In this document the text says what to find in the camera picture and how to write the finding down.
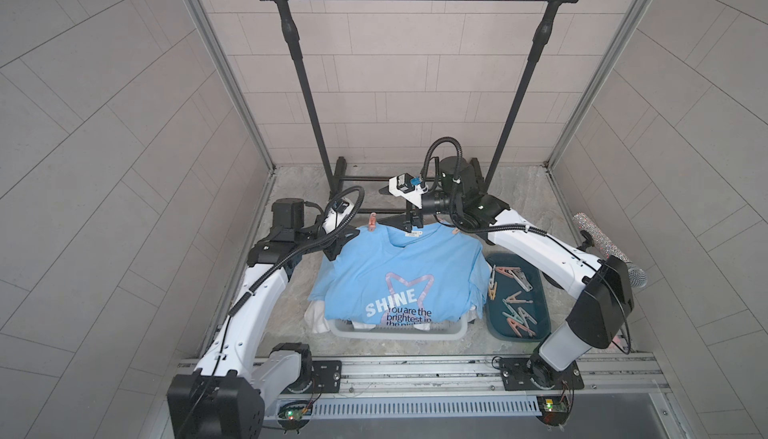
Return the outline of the pink clothespin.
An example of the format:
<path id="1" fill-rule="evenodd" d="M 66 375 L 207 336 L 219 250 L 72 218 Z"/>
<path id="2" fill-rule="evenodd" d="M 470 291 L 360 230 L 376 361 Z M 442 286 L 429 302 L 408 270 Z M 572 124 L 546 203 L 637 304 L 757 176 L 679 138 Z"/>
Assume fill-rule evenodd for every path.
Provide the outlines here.
<path id="1" fill-rule="evenodd" d="M 369 232 L 374 232 L 376 227 L 377 227 L 377 214 L 373 212 L 369 215 L 367 230 Z"/>

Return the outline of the light blue t-shirt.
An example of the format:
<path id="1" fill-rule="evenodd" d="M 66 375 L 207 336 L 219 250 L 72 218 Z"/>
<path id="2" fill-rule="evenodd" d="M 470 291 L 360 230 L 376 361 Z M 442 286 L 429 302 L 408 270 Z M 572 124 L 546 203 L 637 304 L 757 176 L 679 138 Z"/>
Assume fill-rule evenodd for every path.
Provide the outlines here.
<path id="1" fill-rule="evenodd" d="M 309 294 L 325 319 L 400 327 L 483 312 L 491 266 L 479 240 L 437 223 L 357 232 L 334 260 L 322 260 Z"/>

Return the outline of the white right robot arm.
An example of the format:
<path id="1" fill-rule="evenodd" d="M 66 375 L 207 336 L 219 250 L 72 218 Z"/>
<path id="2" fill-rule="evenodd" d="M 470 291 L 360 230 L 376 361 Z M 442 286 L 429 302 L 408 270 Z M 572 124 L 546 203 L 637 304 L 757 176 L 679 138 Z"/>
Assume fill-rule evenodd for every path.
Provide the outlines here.
<path id="1" fill-rule="evenodd" d="M 464 159 L 456 139 L 437 139 L 417 175 L 391 177 L 380 192 L 406 203 L 403 214 L 386 224 L 410 232 L 427 215 L 445 216 L 455 229 L 519 256 L 574 298 L 565 322 L 527 360 L 524 374 L 533 386 L 551 390 L 565 384 L 581 356 L 608 348 L 627 329 L 635 307 L 629 263 L 589 253 L 590 242 L 572 247 L 525 220 L 486 191 L 478 163 Z"/>

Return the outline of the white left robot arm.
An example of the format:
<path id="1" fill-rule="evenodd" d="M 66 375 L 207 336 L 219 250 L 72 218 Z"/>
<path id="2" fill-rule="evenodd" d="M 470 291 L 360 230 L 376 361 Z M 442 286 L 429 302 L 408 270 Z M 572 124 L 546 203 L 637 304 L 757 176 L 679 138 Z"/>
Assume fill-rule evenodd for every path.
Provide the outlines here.
<path id="1" fill-rule="evenodd" d="M 254 363 L 258 346 L 280 295 L 303 256 L 323 252 L 334 259 L 358 235 L 351 222 L 365 191 L 352 186 L 305 222 L 310 202 L 284 198 L 272 205 L 272 226 L 249 251 L 239 293 L 221 330 L 190 374 L 176 375 L 167 391 L 177 438 L 256 438 L 265 412 L 288 387 L 313 384 L 312 354 L 302 343 L 276 346 Z"/>

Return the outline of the white laundry basket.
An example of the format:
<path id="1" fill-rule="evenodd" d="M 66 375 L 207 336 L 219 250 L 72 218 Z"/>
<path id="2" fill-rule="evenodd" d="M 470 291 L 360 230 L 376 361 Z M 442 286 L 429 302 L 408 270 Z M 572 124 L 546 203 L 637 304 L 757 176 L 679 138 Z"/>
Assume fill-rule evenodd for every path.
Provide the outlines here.
<path id="1" fill-rule="evenodd" d="M 332 320 L 328 322 L 330 332 L 335 336 L 359 340 L 397 340 L 397 341 L 456 341 L 467 332 L 468 322 L 461 317 L 457 322 L 444 321 L 432 323 L 429 329 L 415 326 L 374 326 L 373 328 L 355 328 L 351 321 Z"/>

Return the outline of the teal clothespin tray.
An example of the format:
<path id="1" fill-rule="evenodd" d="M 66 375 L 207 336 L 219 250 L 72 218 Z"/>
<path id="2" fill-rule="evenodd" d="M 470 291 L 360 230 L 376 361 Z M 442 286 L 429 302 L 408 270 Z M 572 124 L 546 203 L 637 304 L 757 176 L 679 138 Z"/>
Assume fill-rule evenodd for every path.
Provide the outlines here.
<path id="1" fill-rule="evenodd" d="M 486 257 L 491 267 L 484 317 L 490 334 L 502 341 L 538 343 L 551 333 L 542 274 L 512 253 Z"/>

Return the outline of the glitter microphone on stand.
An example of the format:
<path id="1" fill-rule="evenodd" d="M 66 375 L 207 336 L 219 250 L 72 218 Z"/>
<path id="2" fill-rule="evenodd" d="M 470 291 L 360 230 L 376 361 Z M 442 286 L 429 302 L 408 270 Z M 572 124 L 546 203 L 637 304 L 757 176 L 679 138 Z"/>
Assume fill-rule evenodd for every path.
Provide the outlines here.
<path id="1" fill-rule="evenodd" d="M 632 289 L 640 290 L 647 285 L 646 272 L 632 262 L 586 214 L 575 214 L 572 221 L 583 239 L 578 246 L 580 251 L 596 249 L 604 259 L 615 256 L 627 265 Z"/>

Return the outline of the black clothes rack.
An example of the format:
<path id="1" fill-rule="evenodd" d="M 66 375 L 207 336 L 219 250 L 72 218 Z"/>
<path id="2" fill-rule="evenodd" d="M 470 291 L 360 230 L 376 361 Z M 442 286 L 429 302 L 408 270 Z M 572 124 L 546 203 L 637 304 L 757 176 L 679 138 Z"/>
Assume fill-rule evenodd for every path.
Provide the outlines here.
<path id="1" fill-rule="evenodd" d="M 564 5 L 579 0 L 260 0 L 276 5 L 280 28 L 297 72 L 298 84 L 312 126 L 319 157 L 331 193 L 342 185 L 359 181 L 359 176 L 347 170 L 344 158 L 331 161 L 318 118 L 317 103 L 300 45 L 299 28 L 292 16 L 291 5 L 298 1 L 357 1 L 371 2 L 517 2 L 541 3 L 542 16 L 531 24 L 533 34 L 530 52 L 526 56 L 502 56 L 497 75 L 508 77 L 509 67 L 520 69 L 519 83 L 513 92 L 480 92 L 470 80 L 450 89 L 441 88 L 442 71 L 456 74 L 466 72 L 471 64 L 491 65 L 490 56 L 463 56 L 460 53 L 464 23 L 445 14 L 429 18 L 424 14 L 394 14 L 392 16 L 361 15 L 348 19 L 349 33 L 381 32 L 387 39 L 409 38 L 418 31 L 436 27 L 448 35 L 446 45 L 450 55 L 342 55 L 331 57 L 330 67 L 341 78 L 339 90 L 343 95 L 368 94 L 375 97 L 376 111 L 381 121 L 404 123 L 412 121 L 425 126 L 432 124 L 435 133 L 458 132 L 473 148 L 491 150 L 493 167 L 502 161 L 531 163 L 543 159 L 545 149 L 552 148 L 564 130 L 560 114 L 565 94 L 531 92 L 530 83 L 553 34 L 555 18 Z"/>

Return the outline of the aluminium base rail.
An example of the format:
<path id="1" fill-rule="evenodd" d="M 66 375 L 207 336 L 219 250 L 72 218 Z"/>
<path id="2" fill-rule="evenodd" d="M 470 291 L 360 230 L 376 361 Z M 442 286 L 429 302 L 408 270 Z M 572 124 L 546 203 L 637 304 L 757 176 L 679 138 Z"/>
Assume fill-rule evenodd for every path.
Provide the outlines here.
<path id="1" fill-rule="evenodd" d="M 580 395 L 668 391 L 651 354 L 587 354 L 538 388 L 528 359 L 512 356 L 365 356 L 313 358 L 304 344 L 283 344 L 239 363 L 234 350 L 181 364 L 167 391 L 175 432 L 210 427 L 225 435 L 267 421 L 288 428 L 314 420 L 535 417 L 566 422 Z"/>

